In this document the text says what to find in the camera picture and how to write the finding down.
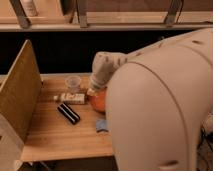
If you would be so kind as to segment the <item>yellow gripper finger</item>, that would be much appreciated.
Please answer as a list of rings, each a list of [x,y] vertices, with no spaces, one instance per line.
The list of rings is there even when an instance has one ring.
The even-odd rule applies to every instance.
[[[87,95],[89,95],[89,96],[94,96],[94,95],[95,95],[95,91],[94,91],[93,89],[89,88],[89,89],[87,90]]]

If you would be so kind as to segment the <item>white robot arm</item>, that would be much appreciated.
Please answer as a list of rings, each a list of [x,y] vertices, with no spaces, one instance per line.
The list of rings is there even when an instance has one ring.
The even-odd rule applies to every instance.
[[[102,89],[119,171],[196,171],[201,125],[213,111],[213,28],[129,54],[98,52],[88,93]]]

